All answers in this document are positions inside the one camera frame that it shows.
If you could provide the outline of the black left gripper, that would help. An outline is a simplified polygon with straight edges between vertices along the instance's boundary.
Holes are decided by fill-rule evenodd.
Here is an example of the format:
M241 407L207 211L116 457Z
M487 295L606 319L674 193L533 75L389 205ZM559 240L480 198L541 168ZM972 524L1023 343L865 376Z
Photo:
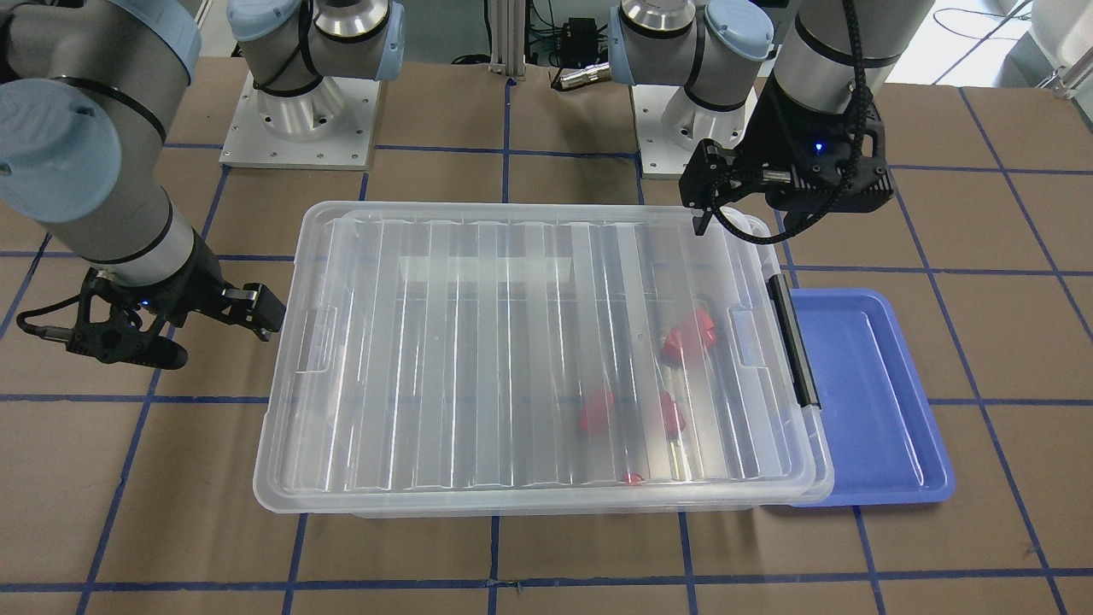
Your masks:
M816 113L792 100L769 78L751 116L741 151L747 161L789 172L790 182L769 197L831 197L850 159L857 106L844 113ZM693 211L693 233L702 237L714 220L734 237L750 237L722 213L722 206L766 191L763 168L738 163L733 150L703 138L680 177L680 199Z

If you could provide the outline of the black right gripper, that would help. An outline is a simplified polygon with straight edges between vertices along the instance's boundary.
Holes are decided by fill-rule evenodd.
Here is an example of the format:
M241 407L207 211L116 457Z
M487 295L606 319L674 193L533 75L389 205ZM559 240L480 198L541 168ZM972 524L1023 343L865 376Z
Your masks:
M187 261L171 276L141 288L141 301L154 315L151 330L171 324L180 328L188 314L197 312L222 324L239 326L262 342L281 331L286 307L261 283L242 288L226 283L218 257L195 230L192 250Z

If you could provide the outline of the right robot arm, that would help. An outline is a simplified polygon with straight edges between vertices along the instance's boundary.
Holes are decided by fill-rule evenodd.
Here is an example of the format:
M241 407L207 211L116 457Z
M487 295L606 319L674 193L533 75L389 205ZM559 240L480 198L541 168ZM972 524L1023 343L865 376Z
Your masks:
M191 314L280 330L263 284L234 285L154 179L202 50L198 1L4 1L3 201L89 265L77 323L24 326L69 346L144 342ZM400 74L395 1L231 1L250 86L224 162L359 167L363 90Z

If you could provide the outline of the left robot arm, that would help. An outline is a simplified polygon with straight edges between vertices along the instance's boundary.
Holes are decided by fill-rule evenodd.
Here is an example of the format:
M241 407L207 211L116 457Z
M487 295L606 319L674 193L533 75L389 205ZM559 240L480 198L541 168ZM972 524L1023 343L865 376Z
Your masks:
M703 235L781 243L828 214L873 213L894 194L874 95L921 27L929 1L804 1L778 40L752 1L622 1L608 58L625 85L679 86L708 117L745 106L772 62L742 139L690 131L679 180Z

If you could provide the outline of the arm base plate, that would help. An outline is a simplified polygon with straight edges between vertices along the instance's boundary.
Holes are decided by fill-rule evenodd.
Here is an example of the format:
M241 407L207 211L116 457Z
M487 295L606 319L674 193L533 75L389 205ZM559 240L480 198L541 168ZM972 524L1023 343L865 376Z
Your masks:
M254 88L250 74L219 162L233 168L365 172L380 102L379 82L327 76L299 97Z
M712 139L725 149L738 147L757 105L757 91L750 88L742 108L729 113L700 108L680 86L634 85L631 98L640 174L648 179L677 180L700 140Z

